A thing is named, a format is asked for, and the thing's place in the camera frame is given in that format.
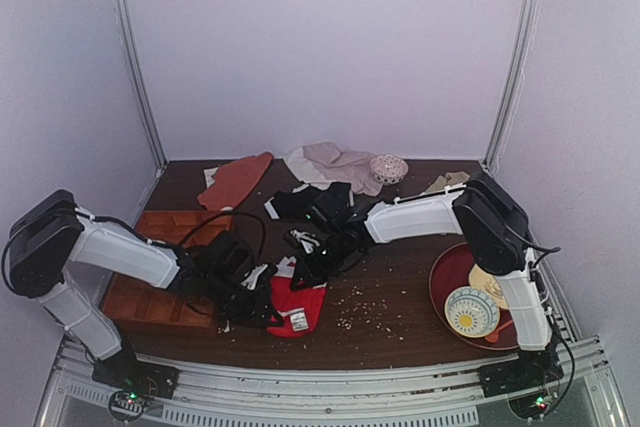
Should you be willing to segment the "red white underwear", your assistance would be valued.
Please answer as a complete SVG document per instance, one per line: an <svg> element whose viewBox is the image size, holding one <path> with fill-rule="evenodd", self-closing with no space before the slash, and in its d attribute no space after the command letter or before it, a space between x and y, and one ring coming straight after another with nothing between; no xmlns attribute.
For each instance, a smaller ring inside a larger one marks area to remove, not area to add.
<svg viewBox="0 0 640 427"><path fill-rule="evenodd" d="M296 267L295 257L283 257L271 278L272 303L283 319L282 326L268 327L267 332L280 338L300 338L313 332L319 322L327 293L327 284L293 291L290 283Z"/></svg>

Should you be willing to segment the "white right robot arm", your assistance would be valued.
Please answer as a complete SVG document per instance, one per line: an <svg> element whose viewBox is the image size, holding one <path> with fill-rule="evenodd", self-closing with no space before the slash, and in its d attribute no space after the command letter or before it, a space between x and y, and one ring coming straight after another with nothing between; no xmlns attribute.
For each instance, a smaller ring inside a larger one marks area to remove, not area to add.
<svg viewBox="0 0 640 427"><path fill-rule="evenodd" d="M434 235L462 236L475 263L506 296L517 346L526 353L551 349L551 310L537 278L554 247L534 243L522 207L484 172L440 191L356 207L348 187L306 187L276 194L265 205L272 219L308 221L325 237L290 233L302 259L294 274L300 288L315 286L344 269L347 260L373 246Z"/></svg>

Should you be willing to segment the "mauve white underwear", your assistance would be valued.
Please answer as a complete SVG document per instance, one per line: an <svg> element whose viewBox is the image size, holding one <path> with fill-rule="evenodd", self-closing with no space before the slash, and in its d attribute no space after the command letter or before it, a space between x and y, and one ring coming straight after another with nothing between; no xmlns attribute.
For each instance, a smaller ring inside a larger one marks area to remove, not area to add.
<svg viewBox="0 0 640 427"><path fill-rule="evenodd" d="M341 150L333 142L320 142L294 149L283 161L304 185L327 190L333 182L342 182L354 194L376 197L382 185L371 174L373 157L370 152Z"/></svg>

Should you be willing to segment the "rust orange underwear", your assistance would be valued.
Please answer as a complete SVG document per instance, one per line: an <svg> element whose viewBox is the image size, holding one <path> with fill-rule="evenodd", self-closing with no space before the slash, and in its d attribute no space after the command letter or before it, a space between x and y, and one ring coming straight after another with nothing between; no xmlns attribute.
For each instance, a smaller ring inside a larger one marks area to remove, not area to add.
<svg viewBox="0 0 640 427"><path fill-rule="evenodd" d="M264 152L205 169L206 189L197 197L199 204L210 211L238 207L257 186L273 159L271 153Z"/></svg>

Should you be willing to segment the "beige white underwear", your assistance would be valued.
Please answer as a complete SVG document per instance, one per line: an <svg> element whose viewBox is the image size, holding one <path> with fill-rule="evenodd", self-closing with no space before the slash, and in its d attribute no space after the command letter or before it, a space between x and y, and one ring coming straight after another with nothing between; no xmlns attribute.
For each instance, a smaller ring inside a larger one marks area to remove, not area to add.
<svg viewBox="0 0 640 427"><path fill-rule="evenodd" d="M438 176L437 179L425 190L425 193L438 192L448 187L463 184L469 178L470 174L465 171L446 172L444 175Z"/></svg>

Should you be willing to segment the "red dotted white bowl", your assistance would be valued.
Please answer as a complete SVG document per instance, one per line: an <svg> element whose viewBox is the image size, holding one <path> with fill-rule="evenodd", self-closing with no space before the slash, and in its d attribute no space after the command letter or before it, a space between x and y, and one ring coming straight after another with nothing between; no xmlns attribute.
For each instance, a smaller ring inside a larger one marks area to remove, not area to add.
<svg viewBox="0 0 640 427"><path fill-rule="evenodd" d="M409 172L409 166L404 159L390 154L373 157L369 167L373 178L382 185L398 184Z"/></svg>

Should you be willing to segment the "round red tray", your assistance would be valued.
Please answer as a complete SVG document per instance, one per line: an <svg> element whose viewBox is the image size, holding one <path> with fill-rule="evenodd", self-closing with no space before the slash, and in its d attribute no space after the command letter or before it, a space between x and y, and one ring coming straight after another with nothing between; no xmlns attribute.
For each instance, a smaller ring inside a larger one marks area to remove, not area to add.
<svg viewBox="0 0 640 427"><path fill-rule="evenodd" d="M515 351L518 349L516 329L512 324L500 333L499 341L491 344L483 338L471 339L456 334L445 320L444 304L448 295L457 288L469 286L468 276L475 261L466 243L459 243L445 250L434 262L429 274L429 295L439 319L458 339L474 347L490 351ZM512 320L508 310L500 309L499 325Z"/></svg>

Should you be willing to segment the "yellow square panda plate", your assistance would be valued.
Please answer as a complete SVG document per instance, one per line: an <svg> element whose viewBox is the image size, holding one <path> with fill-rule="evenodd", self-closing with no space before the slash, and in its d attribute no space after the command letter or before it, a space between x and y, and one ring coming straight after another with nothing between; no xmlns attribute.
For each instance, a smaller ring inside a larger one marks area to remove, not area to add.
<svg viewBox="0 0 640 427"><path fill-rule="evenodd" d="M468 281L470 287L488 294L500 309L508 309L503 291L493 275L488 274L475 264L469 273Z"/></svg>

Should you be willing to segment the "right circuit board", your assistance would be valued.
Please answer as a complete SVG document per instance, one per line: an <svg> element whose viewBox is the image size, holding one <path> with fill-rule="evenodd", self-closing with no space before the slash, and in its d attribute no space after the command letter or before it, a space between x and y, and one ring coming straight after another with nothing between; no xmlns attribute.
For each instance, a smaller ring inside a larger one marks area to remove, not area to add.
<svg viewBox="0 0 640 427"><path fill-rule="evenodd" d="M511 412L522 420L538 420L543 418L559 399L557 394L545 394L536 391L529 394L516 395L508 399Z"/></svg>

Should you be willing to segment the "front aluminium rail frame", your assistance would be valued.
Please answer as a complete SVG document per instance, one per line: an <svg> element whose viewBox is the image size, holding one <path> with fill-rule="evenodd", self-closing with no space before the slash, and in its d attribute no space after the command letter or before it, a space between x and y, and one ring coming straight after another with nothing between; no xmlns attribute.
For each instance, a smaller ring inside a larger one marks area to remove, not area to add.
<svg viewBox="0 0 640 427"><path fill-rule="evenodd" d="M547 382L558 402L544 426L629 426L596 337L559 353L566 378ZM294 371L198 364L173 367L170 399L153 401L139 426L528 426L512 394L485 396L479 370L493 359L381 370Z"/></svg>

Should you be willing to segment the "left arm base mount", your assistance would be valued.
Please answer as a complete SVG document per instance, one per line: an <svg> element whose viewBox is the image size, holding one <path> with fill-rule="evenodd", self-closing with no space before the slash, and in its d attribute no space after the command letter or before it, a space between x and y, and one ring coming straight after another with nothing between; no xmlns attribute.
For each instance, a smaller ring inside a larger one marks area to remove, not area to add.
<svg viewBox="0 0 640 427"><path fill-rule="evenodd" d="M92 360L92 380L138 396L172 399L178 383L175 367L138 359L125 341L114 355Z"/></svg>

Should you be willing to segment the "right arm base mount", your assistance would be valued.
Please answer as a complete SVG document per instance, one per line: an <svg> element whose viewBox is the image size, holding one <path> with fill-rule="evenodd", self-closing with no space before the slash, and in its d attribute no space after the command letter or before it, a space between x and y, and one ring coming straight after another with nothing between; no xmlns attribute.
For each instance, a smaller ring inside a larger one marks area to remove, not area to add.
<svg viewBox="0 0 640 427"><path fill-rule="evenodd" d="M564 371L555 352L521 351L515 360L482 366L478 369L485 398L541 388L549 377L562 379Z"/></svg>

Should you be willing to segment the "right aluminium corner post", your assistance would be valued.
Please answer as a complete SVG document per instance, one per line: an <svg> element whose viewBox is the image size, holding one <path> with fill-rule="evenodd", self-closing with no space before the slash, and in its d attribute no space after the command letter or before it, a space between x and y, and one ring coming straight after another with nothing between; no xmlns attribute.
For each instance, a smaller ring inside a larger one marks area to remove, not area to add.
<svg viewBox="0 0 640 427"><path fill-rule="evenodd" d="M518 25L507 69L499 109L485 157L484 168L496 174L500 158L508 140L515 111L524 82L524 67L530 51L537 23L540 0L521 0Z"/></svg>

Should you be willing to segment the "aluminium corner post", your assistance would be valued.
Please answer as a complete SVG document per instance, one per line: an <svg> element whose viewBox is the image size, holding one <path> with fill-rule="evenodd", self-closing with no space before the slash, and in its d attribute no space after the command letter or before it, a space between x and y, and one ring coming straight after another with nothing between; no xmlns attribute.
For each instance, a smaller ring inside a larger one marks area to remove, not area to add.
<svg viewBox="0 0 640 427"><path fill-rule="evenodd" d="M496 174L500 158L508 140L515 111L524 82L524 67L530 51L537 23L540 0L521 0L518 25L507 69L499 109L485 157L484 168Z"/></svg>
<svg viewBox="0 0 640 427"><path fill-rule="evenodd" d="M168 159L162 146L158 127L151 109L149 94L145 85L136 45L128 0L113 0L113 5L136 108L156 170L161 172L168 165Z"/></svg>

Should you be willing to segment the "left aluminium corner post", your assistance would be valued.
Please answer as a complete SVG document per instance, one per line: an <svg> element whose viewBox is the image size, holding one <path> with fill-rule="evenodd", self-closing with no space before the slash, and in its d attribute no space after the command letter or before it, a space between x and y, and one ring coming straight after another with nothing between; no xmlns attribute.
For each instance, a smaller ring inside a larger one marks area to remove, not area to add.
<svg viewBox="0 0 640 427"><path fill-rule="evenodd" d="M145 85L136 45L128 0L113 0L113 5L136 108L156 170L161 172L168 165L168 159L162 146L158 127L151 109L149 94Z"/></svg>

